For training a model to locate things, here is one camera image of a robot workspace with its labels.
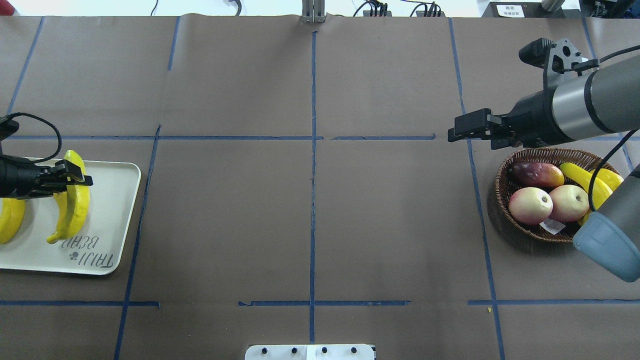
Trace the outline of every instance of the gray table surface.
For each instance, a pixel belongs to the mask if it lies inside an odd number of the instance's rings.
[[[514,149],[446,132],[463,111],[507,112],[541,90],[541,70],[518,60],[528,42],[566,37],[603,56],[638,31],[0,19],[0,108],[50,120],[85,159],[143,169],[112,274],[0,271],[2,357],[243,359],[253,344],[314,342],[375,344],[378,359],[637,359],[640,284],[571,246],[514,247],[488,203]],[[21,124],[5,153],[54,147]],[[603,156],[617,139],[563,147]],[[639,162],[636,141],[611,160],[624,175]]]

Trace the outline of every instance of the apple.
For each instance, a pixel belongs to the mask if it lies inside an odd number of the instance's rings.
[[[589,211],[589,198],[587,193],[579,186],[562,185],[549,193],[554,202],[554,209],[550,218],[572,222],[581,219]]]
[[[538,225],[545,221],[553,208],[551,196],[540,188],[522,188],[509,199],[511,216],[526,225]]]

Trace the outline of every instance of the white tag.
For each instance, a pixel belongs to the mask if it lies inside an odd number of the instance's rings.
[[[522,6],[520,5],[496,5],[498,15],[502,17],[524,17]]]
[[[542,226],[542,228],[544,230],[547,230],[548,232],[552,233],[553,235],[559,233],[562,231],[562,229],[564,229],[566,226],[559,222],[559,221],[555,221],[552,218],[547,218],[545,221],[540,223],[540,226]]]

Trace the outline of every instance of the fruit basket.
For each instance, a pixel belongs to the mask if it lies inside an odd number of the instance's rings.
[[[565,223],[566,227],[559,233],[553,235],[544,230],[540,225],[523,225],[511,216],[508,210],[509,199],[513,193],[525,187],[512,179],[508,174],[508,169],[516,161],[539,161],[555,166],[559,166],[562,163],[574,163],[585,170],[593,170],[602,161],[602,158],[583,150],[544,147],[540,149],[516,151],[507,157],[498,168],[494,182],[495,196],[497,198],[498,209],[508,222],[519,232],[535,240],[549,243],[571,243],[573,235],[580,229],[580,226],[576,222]],[[609,163],[606,163],[604,168],[619,174]],[[565,177],[564,183],[577,185],[576,182],[567,177]]]

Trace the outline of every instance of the metal clamp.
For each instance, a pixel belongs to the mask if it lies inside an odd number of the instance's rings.
[[[302,22],[324,22],[324,0],[302,0]]]

